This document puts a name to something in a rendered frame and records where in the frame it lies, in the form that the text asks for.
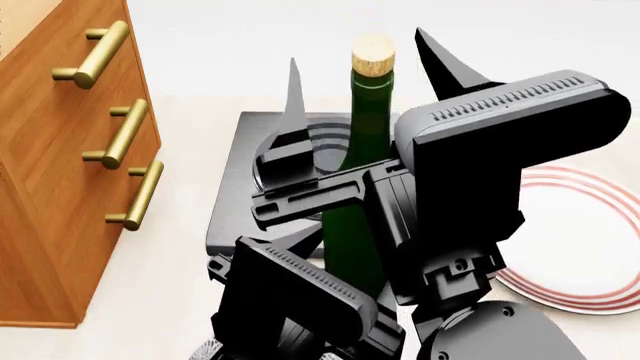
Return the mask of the grey square stove burner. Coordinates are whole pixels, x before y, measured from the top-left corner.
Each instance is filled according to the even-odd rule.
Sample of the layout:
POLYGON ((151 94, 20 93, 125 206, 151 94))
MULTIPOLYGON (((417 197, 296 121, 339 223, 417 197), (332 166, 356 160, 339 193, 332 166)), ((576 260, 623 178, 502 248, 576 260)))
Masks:
MULTIPOLYGON (((259 191, 252 162, 264 140, 278 130, 281 113, 243 112, 239 116, 230 153, 206 234, 206 252, 231 256, 240 236, 273 240, 301 230, 316 230, 320 215, 259 230, 252 218, 251 196, 259 191)), ((318 170, 333 172, 345 157, 350 128, 347 113, 307 113, 309 134, 318 170)))

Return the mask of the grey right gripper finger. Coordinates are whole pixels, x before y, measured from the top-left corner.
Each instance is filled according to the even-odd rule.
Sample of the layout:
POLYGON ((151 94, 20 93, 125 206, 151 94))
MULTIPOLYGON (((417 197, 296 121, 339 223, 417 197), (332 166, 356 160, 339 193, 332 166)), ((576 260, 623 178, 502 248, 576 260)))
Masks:
POLYGON ((308 124, 300 73, 292 58, 286 105, 279 128, 256 150, 256 186, 259 190, 281 188, 316 176, 308 124))

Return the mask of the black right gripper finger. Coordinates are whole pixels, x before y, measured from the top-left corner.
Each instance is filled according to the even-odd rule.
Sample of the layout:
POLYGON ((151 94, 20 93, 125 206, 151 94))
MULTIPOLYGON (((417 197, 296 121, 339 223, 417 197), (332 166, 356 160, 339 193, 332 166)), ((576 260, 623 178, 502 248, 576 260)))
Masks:
POLYGON ((308 259, 323 240, 321 226, 311 226, 289 236, 287 250, 299 257, 308 259))
POLYGON ((466 65, 424 29, 417 27, 414 39, 421 64, 439 101, 504 85, 466 65))

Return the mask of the wooden cabinet with drawers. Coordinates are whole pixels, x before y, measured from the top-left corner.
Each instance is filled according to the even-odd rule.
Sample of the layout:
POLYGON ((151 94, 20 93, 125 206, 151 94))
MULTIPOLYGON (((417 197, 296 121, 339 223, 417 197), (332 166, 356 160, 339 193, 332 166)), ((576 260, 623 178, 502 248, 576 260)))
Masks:
POLYGON ((29 31, 0 59, 0 326, 73 329, 84 320, 141 177, 161 147, 127 0, 0 0, 0 33, 29 31), (85 31, 116 20, 130 34, 91 89, 52 79, 98 43, 85 31), (122 164, 106 150, 123 122, 111 107, 141 98, 149 110, 122 164))

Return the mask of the white plate with red rings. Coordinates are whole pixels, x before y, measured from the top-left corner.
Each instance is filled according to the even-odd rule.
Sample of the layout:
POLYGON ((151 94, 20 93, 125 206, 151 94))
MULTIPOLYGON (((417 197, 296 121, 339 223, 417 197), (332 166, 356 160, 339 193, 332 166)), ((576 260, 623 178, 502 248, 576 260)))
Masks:
POLYGON ((525 223, 499 245, 498 281, 576 314, 640 311, 640 191, 569 167, 524 170, 525 223))

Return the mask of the green wine bottle with cork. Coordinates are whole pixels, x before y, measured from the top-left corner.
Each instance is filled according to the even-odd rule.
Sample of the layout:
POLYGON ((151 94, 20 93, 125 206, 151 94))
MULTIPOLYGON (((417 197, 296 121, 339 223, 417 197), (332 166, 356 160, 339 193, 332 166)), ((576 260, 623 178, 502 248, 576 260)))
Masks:
MULTIPOLYGON (((358 38, 352 46, 351 128, 341 170, 389 158, 395 47, 382 35, 358 38)), ((384 272, 364 210, 344 206, 322 215, 325 269, 376 298, 384 272)))

